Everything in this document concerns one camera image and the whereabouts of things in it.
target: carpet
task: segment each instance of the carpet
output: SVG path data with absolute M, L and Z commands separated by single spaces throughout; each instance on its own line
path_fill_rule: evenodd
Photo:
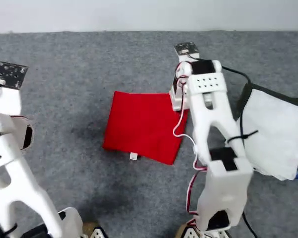
M 0 35 L 0 60 L 28 65 L 21 89 L 23 114 L 35 138 L 25 158 L 56 208 L 75 207 L 98 220 L 111 238 L 172 238 L 185 212 L 193 175 L 191 142 L 184 139 L 173 166 L 102 148 L 114 91 L 168 92 L 177 64 L 173 44 L 193 41 L 202 58 L 244 71 L 252 81 L 298 97 L 298 32 L 89 32 Z M 245 84 L 225 72 L 232 110 Z M 192 132 L 189 119 L 186 127 Z M 223 145 L 211 130 L 210 148 Z M 199 175 L 192 208 L 204 187 Z M 259 237 L 298 238 L 298 180 L 255 174 L 245 213 Z M 18 224 L 41 222 L 21 202 Z M 241 221 L 234 238 L 251 238 Z

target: wall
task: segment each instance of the wall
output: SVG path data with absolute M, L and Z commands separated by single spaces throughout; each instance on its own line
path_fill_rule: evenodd
M 0 33 L 298 30 L 298 0 L 0 0 Z

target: white robot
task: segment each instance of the white robot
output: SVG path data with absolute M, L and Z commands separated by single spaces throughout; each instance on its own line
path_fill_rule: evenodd
M 175 45 L 179 64 L 169 92 L 174 111 L 190 109 L 194 125 L 194 152 L 207 167 L 205 188 L 193 214 L 194 230 L 205 237 L 228 237 L 225 230 L 239 223 L 247 201 L 247 188 L 253 168 L 246 158 L 240 129 L 233 119 L 227 98 L 221 63 L 198 60 L 193 42 Z M 231 148 L 210 153 L 211 126 L 219 129 Z
M 26 66 L 0 62 L 0 167 L 5 167 L 11 183 L 0 179 L 0 238 L 88 238 L 78 211 L 69 207 L 57 212 L 44 189 L 37 183 L 21 150 L 32 140 L 32 127 L 20 116 L 22 85 Z M 21 201 L 44 221 L 44 224 L 21 234 L 12 203 Z M 106 238 L 95 228 L 91 238 Z
M 176 45 L 179 65 L 170 90 L 174 111 L 190 109 L 194 124 L 194 152 L 207 166 L 205 188 L 194 213 L 194 228 L 184 236 L 227 238 L 225 233 L 236 226 L 247 201 L 247 188 L 253 168 L 245 156 L 242 140 L 231 113 L 226 84 L 219 61 L 199 61 L 193 43 Z M 0 238 L 88 238 L 75 208 L 57 212 L 47 193 L 38 185 L 21 150 L 32 139 L 32 127 L 20 116 L 19 89 L 27 67 L 0 62 L 0 167 L 4 166 L 11 183 L 0 179 Z M 210 126 L 216 126 L 227 139 L 229 149 L 210 155 L 207 138 Z M 12 203 L 22 201 L 36 211 L 44 224 L 21 234 Z M 101 228 L 93 229 L 91 238 L 106 238 Z

